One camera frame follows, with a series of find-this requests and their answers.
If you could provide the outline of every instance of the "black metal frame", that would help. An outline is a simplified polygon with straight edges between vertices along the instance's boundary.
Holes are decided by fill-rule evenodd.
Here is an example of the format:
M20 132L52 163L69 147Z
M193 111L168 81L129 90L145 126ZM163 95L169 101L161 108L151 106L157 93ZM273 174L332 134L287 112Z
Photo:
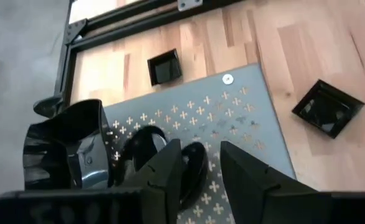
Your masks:
M193 9L180 12L176 7L175 9L169 9L164 12L144 17L143 19L138 19L92 37L84 37L84 35L90 31L112 23L137 16L161 6L166 6L176 2L176 0L140 0L91 19L83 19L72 24L68 24L67 18L54 92L54 95L62 96L62 103L59 104L57 112L61 112L70 104L76 56L78 52L122 39L145 30L166 25L171 22L179 21L203 12L217 9L219 7L225 7L239 1L242 0L204 0L201 6Z

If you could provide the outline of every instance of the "metal bracket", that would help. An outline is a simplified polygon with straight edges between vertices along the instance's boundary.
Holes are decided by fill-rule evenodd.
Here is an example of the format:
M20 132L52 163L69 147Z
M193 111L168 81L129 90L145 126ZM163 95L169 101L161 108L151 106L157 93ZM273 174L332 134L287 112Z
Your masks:
M69 26L65 30L65 42L64 44L70 44L79 36L81 38L82 30L87 25L87 19L82 19L80 21L69 24Z
M178 0L178 10L180 12L201 6L203 0Z

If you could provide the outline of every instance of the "wood grain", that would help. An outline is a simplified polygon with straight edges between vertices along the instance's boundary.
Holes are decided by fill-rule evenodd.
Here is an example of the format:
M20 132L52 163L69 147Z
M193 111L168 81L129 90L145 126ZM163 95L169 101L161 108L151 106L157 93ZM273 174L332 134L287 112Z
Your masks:
M128 2L101 1L78 0L71 17ZM147 59L171 49L183 78L151 87ZM111 105L257 62L299 181L365 190L365 107L335 140L291 113L319 78L365 102L365 0L243 1L87 50L76 62L72 102Z

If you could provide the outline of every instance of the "black plastic bracket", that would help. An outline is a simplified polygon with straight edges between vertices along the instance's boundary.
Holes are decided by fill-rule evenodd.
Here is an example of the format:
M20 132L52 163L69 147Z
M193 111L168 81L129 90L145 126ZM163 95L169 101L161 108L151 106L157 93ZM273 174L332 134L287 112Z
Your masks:
M69 24L65 30L64 44L71 44L79 35L82 34L83 29L87 26L88 19Z

